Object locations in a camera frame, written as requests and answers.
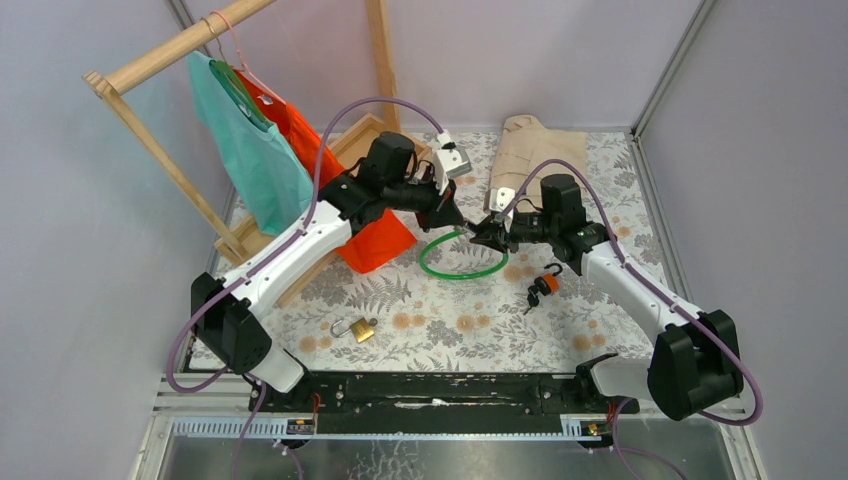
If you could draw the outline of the green cable lock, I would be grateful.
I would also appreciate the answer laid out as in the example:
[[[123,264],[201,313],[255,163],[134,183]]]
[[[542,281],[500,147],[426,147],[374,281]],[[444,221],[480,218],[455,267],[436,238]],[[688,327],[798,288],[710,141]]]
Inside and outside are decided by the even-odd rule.
[[[456,227],[453,232],[446,233],[434,241],[428,243],[418,255],[418,265],[420,269],[427,275],[448,281],[466,281],[466,280],[475,280],[479,278],[484,278],[490,275],[497,273],[506,267],[509,262],[509,254],[503,253],[500,261],[491,267],[484,268],[483,270],[472,271],[472,272],[463,272],[463,273],[446,273],[434,270],[427,264],[427,257],[436,247],[442,245],[443,243],[455,239],[460,235],[463,235],[466,232],[470,232],[471,228],[468,226]]]

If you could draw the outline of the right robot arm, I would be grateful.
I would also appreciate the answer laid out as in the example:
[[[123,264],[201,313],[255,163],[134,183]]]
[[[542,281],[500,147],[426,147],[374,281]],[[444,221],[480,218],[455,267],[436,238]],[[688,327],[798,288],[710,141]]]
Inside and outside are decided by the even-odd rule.
[[[672,420],[683,420],[740,394],[738,338],[723,311],[707,313],[656,284],[615,244],[605,225],[589,220],[581,189],[569,174],[541,181],[542,206],[498,216],[513,199],[495,193],[491,213],[473,226],[472,243],[514,253],[522,244],[546,244],[567,265],[622,308],[653,346],[648,357],[606,354],[579,366],[575,402],[597,412],[613,397],[652,401]]]

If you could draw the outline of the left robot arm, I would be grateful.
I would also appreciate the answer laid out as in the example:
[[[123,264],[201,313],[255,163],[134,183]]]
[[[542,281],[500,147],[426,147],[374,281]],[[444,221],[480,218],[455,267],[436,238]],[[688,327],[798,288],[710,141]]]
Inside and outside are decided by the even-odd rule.
[[[449,133],[420,177],[409,173],[414,142],[383,132],[355,167],[331,179],[317,202],[250,260],[222,279],[202,274],[192,284],[192,332],[237,375],[272,388],[288,411],[309,401],[305,367],[271,339],[261,318],[297,280],[325,256],[360,236],[391,210],[413,212],[421,229],[461,226],[455,179],[471,164]]]

